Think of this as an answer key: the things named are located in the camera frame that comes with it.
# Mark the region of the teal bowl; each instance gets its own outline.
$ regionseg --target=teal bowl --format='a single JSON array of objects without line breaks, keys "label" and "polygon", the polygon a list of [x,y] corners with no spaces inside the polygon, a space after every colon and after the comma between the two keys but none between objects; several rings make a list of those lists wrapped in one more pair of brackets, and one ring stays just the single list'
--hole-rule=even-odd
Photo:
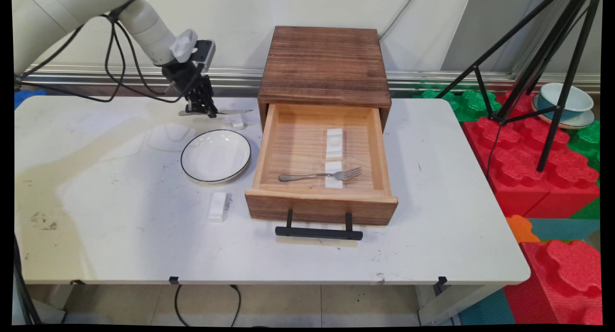
[{"label": "teal bowl", "polygon": [[[547,83],[546,85],[542,86],[540,88],[540,93],[538,94],[536,108],[538,110],[542,110],[556,106],[558,100],[560,99],[562,86],[562,83]],[[571,86],[570,92],[568,93],[568,98],[566,100],[566,106],[564,106],[564,111],[562,112],[561,120],[573,120],[577,117],[580,117],[583,112],[590,111],[592,108],[593,99],[589,96],[589,94],[585,93],[584,91],[578,89],[575,86]],[[552,119],[553,114],[553,112],[548,112],[544,115]]]}]

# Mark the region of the wooden box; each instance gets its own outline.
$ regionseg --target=wooden box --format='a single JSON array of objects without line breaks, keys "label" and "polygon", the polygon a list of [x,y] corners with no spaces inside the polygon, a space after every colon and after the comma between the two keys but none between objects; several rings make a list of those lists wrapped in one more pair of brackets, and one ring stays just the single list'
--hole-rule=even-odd
[{"label": "wooden box", "polygon": [[263,128],[272,104],[375,107],[384,130],[391,96],[378,32],[276,27],[258,94]]},{"label": "wooden box", "polygon": [[[327,129],[343,129],[343,170],[363,173],[343,188],[326,188],[325,177],[280,182],[280,174],[325,172]],[[246,191],[252,218],[387,225],[397,207],[391,194],[380,111],[373,107],[271,104],[254,184]]]}]

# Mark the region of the white block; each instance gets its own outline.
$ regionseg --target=white block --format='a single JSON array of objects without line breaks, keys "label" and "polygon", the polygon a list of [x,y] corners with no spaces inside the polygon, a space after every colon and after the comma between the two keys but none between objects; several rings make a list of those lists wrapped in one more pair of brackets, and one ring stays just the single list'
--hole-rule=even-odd
[{"label": "white block", "polygon": [[[325,163],[325,172],[326,173],[336,173],[342,171],[342,162],[341,161],[328,161]],[[343,188],[344,181],[339,181],[335,177],[327,176],[325,177],[325,187],[326,188]]]},{"label": "white block", "polygon": [[239,115],[229,115],[228,117],[233,124],[234,130],[242,130],[246,127],[246,124],[244,123],[244,117],[241,115],[241,113]]},{"label": "white block", "polygon": [[341,128],[327,130],[327,160],[341,160],[344,148]]},{"label": "white block", "polygon": [[209,206],[209,221],[222,222],[226,218],[226,201],[228,194],[225,192],[215,192],[211,196],[211,205]]}]

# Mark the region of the metal fork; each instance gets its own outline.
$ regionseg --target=metal fork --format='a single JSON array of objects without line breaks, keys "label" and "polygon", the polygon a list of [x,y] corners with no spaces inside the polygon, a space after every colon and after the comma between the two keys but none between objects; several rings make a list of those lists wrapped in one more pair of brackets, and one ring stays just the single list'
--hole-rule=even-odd
[{"label": "metal fork", "polygon": [[361,174],[361,168],[354,168],[352,170],[346,170],[345,172],[336,173],[313,173],[313,174],[281,174],[277,177],[281,182],[296,181],[297,179],[317,177],[317,176],[331,176],[338,179],[338,181],[347,181],[351,178],[357,177]]}]

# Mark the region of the box top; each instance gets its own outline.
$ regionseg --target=box top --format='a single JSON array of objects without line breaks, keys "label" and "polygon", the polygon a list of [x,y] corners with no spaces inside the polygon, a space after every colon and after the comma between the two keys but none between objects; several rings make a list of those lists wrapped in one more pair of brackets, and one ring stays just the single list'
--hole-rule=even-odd
[{"label": "box top", "polygon": [[378,32],[276,27],[258,101],[390,107]]}]

